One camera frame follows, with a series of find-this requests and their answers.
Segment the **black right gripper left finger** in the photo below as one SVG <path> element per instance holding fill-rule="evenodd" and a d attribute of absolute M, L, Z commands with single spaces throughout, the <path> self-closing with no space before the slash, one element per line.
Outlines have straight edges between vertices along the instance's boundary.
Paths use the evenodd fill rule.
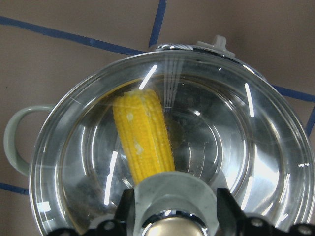
<path fill-rule="evenodd" d="M 112 219 L 106 219 L 86 230 L 84 236 L 131 236 L 135 225 L 135 193 L 123 191 L 118 208 Z"/>

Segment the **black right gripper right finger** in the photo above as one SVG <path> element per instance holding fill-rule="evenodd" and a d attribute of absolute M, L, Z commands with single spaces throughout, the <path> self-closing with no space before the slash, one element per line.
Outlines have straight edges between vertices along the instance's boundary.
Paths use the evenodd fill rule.
<path fill-rule="evenodd" d="M 217 218 L 225 236 L 313 236 L 315 226 L 299 223 L 282 231 L 260 216 L 246 216 L 226 188 L 217 189 Z"/>

